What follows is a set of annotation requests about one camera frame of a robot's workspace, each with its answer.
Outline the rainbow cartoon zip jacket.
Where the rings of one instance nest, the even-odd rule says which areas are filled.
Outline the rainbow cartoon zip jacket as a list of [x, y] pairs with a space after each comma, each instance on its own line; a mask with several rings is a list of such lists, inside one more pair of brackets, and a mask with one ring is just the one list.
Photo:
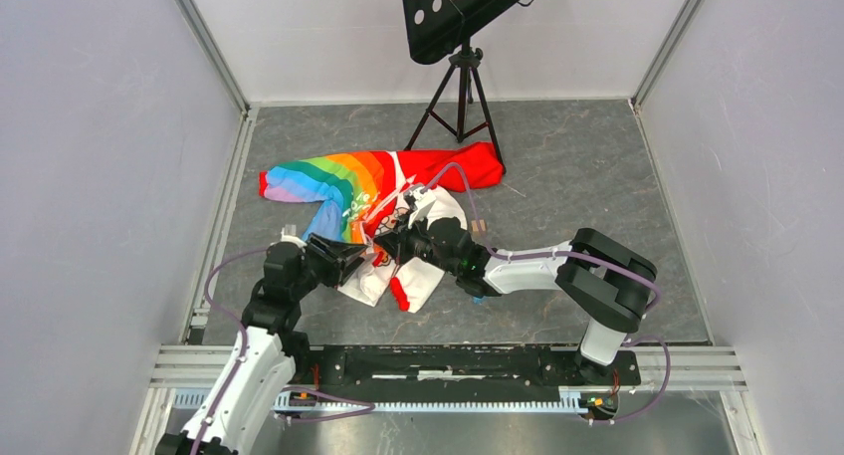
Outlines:
[[429, 185], [436, 198], [429, 221], [454, 217], [467, 226], [454, 193], [499, 184], [504, 167], [489, 142], [461, 149], [371, 150], [335, 153], [280, 163], [258, 177], [261, 197], [284, 203], [315, 203], [305, 230], [328, 239], [364, 244], [364, 263], [338, 290], [376, 306], [391, 293], [403, 312], [416, 313], [441, 282], [444, 272], [417, 258], [394, 260], [376, 236], [394, 228], [409, 204], [403, 194]]

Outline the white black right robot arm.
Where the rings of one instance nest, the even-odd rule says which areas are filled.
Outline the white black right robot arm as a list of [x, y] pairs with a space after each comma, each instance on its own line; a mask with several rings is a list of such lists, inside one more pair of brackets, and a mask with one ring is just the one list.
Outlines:
[[614, 371], [626, 337], [659, 299], [656, 266], [591, 228], [568, 242], [523, 251], [489, 249], [455, 218], [402, 221], [374, 241], [400, 262], [418, 260], [450, 274], [474, 297], [563, 291], [590, 317], [574, 358], [577, 375], [588, 383]]

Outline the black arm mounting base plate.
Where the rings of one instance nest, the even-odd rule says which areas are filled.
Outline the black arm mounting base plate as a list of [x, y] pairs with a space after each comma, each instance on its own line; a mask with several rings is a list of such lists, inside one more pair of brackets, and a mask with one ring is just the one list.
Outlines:
[[562, 387], [608, 392], [642, 380], [621, 350], [606, 368], [573, 345], [314, 346], [292, 384], [368, 402], [552, 402]]

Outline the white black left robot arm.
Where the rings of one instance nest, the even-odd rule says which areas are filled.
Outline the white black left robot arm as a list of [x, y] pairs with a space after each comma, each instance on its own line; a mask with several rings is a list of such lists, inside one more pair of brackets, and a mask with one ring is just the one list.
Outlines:
[[317, 234], [284, 235], [257, 248], [265, 258], [264, 275], [233, 319], [238, 334], [222, 372], [180, 432], [164, 434], [155, 453], [250, 453], [276, 398], [312, 372], [309, 339], [296, 329], [302, 299], [319, 286], [346, 282], [366, 250]]

